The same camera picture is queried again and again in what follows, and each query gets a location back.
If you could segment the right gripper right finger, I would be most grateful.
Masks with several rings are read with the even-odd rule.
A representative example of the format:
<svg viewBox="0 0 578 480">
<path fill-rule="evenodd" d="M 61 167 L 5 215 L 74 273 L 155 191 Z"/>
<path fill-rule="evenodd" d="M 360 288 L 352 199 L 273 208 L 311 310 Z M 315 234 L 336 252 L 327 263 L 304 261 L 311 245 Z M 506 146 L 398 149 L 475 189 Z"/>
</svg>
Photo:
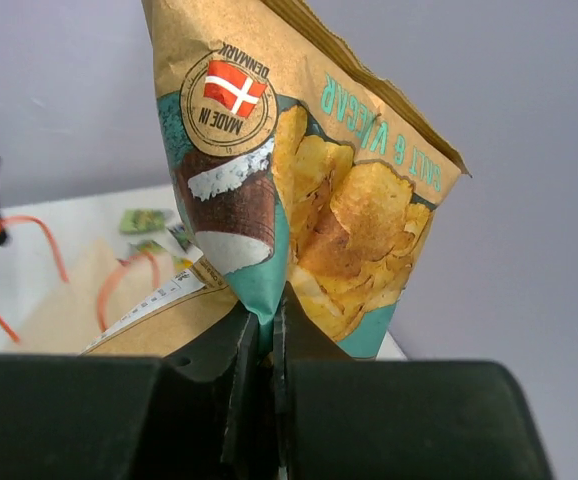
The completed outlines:
<svg viewBox="0 0 578 480">
<path fill-rule="evenodd" d="M 287 479 L 351 479 L 354 406 L 343 384 L 353 360 L 306 315 L 291 287 L 273 321 L 274 399 Z"/>
</svg>

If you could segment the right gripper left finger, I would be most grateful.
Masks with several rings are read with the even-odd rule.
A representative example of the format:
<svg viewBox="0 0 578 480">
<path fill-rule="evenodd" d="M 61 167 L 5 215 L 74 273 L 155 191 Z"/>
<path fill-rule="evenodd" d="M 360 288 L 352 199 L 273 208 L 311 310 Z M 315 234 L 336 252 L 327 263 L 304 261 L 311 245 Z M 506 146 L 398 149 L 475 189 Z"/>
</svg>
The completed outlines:
<svg viewBox="0 0 578 480">
<path fill-rule="evenodd" d="M 257 317 L 237 303 L 166 357 L 161 392 L 164 468 L 248 468 L 254 441 Z"/>
</svg>

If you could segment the brown chips bag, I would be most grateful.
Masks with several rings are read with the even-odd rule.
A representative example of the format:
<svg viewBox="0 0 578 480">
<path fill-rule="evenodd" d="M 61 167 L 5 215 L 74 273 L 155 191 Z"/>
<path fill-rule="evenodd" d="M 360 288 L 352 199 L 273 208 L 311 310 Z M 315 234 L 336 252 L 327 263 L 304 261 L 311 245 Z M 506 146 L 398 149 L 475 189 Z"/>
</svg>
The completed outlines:
<svg viewBox="0 0 578 480">
<path fill-rule="evenodd" d="M 177 208 L 201 253 L 182 297 L 107 320 L 90 354 L 167 355 L 291 287 L 346 354 L 374 358 L 460 154 L 302 1 L 147 1 Z"/>
</svg>

